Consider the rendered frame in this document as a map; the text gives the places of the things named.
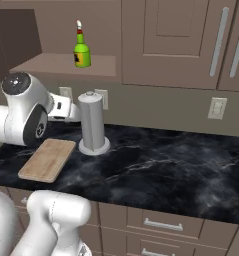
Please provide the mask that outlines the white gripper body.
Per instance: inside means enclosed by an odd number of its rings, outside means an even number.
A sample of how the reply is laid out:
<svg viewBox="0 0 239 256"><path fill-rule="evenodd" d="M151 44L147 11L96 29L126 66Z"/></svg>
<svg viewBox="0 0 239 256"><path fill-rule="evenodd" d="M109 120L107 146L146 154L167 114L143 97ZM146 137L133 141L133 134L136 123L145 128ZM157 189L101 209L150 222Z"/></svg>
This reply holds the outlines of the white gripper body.
<svg viewBox="0 0 239 256"><path fill-rule="evenodd" d="M66 120L68 122L80 122L81 121L80 108L75 103L70 104L70 111L69 111L69 115L66 118Z"/></svg>

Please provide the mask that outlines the wooden cutting board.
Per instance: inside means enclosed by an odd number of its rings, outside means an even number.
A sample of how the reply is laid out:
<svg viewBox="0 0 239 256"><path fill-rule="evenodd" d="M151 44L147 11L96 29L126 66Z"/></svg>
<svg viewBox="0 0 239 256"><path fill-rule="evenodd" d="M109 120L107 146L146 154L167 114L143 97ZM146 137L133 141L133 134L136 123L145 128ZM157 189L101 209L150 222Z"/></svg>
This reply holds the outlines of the wooden cutting board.
<svg viewBox="0 0 239 256"><path fill-rule="evenodd" d="M18 172L25 180L53 183L76 147L74 141L46 139Z"/></svg>

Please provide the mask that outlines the green spray bottle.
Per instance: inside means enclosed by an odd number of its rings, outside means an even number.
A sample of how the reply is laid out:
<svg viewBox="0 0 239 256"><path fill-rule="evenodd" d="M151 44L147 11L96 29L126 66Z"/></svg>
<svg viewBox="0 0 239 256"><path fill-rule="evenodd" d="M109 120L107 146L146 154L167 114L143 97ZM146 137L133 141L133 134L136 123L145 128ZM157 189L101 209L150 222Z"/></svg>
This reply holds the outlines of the green spray bottle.
<svg viewBox="0 0 239 256"><path fill-rule="evenodd" d="M77 42L74 47L75 66L78 68L86 68L91 66L90 49L84 41L84 34L82 30L82 23L79 19L76 20L77 28Z"/></svg>

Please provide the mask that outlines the open brown cabinet door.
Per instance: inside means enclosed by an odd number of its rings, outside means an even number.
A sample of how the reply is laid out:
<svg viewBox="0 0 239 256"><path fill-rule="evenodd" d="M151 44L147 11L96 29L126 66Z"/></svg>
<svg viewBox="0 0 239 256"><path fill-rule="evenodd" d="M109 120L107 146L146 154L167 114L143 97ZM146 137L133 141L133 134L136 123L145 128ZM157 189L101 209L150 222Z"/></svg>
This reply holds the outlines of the open brown cabinet door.
<svg viewBox="0 0 239 256"><path fill-rule="evenodd" d="M0 9L0 82L12 68L41 52L34 11Z"/></svg>

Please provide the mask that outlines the wide brown cabinet door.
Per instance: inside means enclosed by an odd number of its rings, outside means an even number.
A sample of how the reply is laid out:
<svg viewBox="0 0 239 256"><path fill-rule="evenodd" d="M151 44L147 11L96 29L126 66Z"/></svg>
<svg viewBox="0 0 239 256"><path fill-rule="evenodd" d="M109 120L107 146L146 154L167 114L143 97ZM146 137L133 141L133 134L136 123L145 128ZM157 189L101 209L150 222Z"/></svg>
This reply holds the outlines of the wide brown cabinet door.
<svg viewBox="0 0 239 256"><path fill-rule="evenodd" d="M214 89L237 0L122 0L125 84ZM209 76L221 12L229 15Z"/></svg>

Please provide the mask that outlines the grey paper towel holder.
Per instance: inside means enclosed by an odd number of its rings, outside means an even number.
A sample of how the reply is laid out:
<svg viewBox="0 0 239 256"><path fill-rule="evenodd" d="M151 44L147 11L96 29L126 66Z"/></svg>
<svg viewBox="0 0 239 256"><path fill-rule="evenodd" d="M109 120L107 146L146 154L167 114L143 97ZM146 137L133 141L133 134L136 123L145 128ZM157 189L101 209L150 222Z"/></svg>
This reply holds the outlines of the grey paper towel holder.
<svg viewBox="0 0 239 256"><path fill-rule="evenodd" d="M100 94L88 91L78 97L81 112L82 139L81 153L89 156L105 154L110 141L105 136L103 121L103 98Z"/></svg>

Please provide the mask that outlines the brown drawer front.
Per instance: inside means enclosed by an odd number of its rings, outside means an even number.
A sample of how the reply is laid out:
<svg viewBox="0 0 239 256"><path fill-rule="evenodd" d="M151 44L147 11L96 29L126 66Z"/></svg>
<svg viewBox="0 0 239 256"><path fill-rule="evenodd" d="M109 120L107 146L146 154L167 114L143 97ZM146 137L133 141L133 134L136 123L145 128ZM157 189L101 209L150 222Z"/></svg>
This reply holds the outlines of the brown drawer front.
<svg viewBox="0 0 239 256"><path fill-rule="evenodd" d="M179 223L181 223L183 225L183 231L174 231L143 225L145 218L148 218L151 221L172 225L178 225ZM198 239L203 225L203 220L177 214L129 207L127 209L127 225L131 228L142 229L144 231Z"/></svg>
<svg viewBox="0 0 239 256"><path fill-rule="evenodd" d="M193 256L194 247L128 237L127 253L138 256Z"/></svg>
<svg viewBox="0 0 239 256"><path fill-rule="evenodd" d="M17 207L25 208L27 206L27 204L26 205L22 204L21 200L24 197L29 198L29 196L32 194L32 191L22 190L17 188L8 188L8 191Z"/></svg>

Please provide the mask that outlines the white wall outlet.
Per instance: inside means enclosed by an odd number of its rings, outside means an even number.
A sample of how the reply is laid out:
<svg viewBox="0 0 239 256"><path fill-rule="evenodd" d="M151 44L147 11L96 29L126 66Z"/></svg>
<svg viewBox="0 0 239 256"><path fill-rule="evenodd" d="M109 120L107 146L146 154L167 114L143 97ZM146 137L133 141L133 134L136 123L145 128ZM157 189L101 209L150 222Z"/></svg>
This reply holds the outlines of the white wall outlet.
<svg viewBox="0 0 239 256"><path fill-rule="evenodd" d="M59 91L60 91L61 96L73 99L73 94L72 94L72 88L71 87L60 87Z"/></svg>
<svg viewBox="0 0 239 256"><path fill-rule="evenodd" d="M108 102L108 90L105 89L95 89L95 92L100 94L103 98L103 109L109 110L109 102Z"/></svg>
<svg viewBox="0 0 239 256"><path fill-rule="evenodd" d="M208 118L222 120L226 104L226 98L213 97L208 112Z"/></svg>

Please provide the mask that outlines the open brown wall cabinet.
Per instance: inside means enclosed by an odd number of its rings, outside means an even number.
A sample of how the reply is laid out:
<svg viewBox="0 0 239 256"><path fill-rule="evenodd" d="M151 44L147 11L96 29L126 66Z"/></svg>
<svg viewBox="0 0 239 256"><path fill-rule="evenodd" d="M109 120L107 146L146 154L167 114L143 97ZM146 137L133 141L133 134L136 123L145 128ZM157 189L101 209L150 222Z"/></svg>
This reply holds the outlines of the open brown wall cabinet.
<svg viewBox="0 0 239 256"><path fill-rule="evenodd" d="M9 6L34 12L42 49L15 66L15 71L60 79L121 80L121 0L15 1ZM74 64L77 21L90 47L88 68Z"/></svg>

